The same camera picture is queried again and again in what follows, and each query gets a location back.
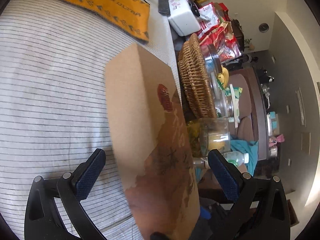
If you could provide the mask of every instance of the sofa cushion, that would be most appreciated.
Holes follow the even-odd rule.
[[[242,93],[239,98],[239,119],[241,120],[242,118],[251,115],[250,92],[243,75],[235,74],[230,76],[228,84],[242,88]]]
[[[236,136],[238,128],[235,128],[235,123],[234,122],[228,122],[228,127],[229,127],[230,135]]]
[[[241,119],[236,133],[240,140],[254,141],[252,122],[249,117],[244,117]]]

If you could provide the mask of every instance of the orange towel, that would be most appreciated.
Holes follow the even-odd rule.
[[[64,0],[93,11],[130,35],[149,41],[150,5],[143,0]]]

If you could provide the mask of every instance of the cardboard box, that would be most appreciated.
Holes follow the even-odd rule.
[[[106,98],[123,190],[143,238],[188,239],[199,196],[171,68],[132,44],[106,65]]]

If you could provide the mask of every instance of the screw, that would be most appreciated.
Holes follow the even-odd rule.
[[[39,182],[40,180],[41,180],[41,176],[36,176],[34,179],[35,182]]]
[[[245,179],[250,179],[250,178],[251,178],[250,173],[247,173],[247,172],[243,173],[242,176],[243,176]]]
[[[273,176],[273,180],[274,180],[275,182],[279,182],[279,181],[280,181],[280,178],[279,178],[278,176]]]
[[[71,177],[71,173],[70,172],[63,173],[62,177],[64,179],[69,179]]]

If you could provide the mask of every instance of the plastic bag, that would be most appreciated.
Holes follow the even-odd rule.
[[[216,13],[216,9],[213,6],[213,3],[209,3],[199,9],[200,14],[207,16],[210,18],[210,21],[200,21],[199,24],[201,26],[201,30],[199,30],[196,34],[200,41],[204,39],[206,33],[214,30],[219,27],[221,20],[219,19],[218,14]]]
[[[231,22],[223,22],[200,42],[200,46],[213,44],[221,63],[241,56],[236,38],[233,35]]]

